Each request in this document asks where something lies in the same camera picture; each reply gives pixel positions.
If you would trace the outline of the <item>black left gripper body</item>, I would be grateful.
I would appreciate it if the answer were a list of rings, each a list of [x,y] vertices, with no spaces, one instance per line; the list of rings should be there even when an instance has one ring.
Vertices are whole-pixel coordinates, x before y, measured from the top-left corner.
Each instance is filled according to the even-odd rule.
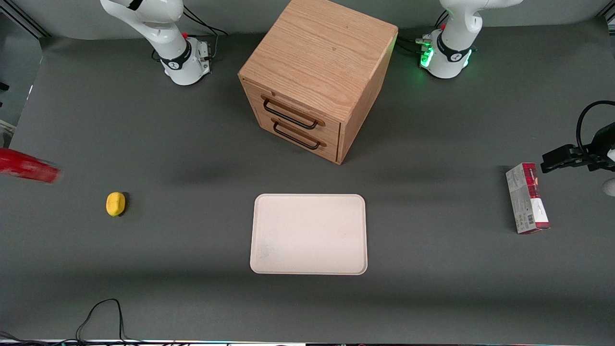
[[[615,123],[602,127],[591,141],[591,157],[594,165],[607,171],[615,171]]]

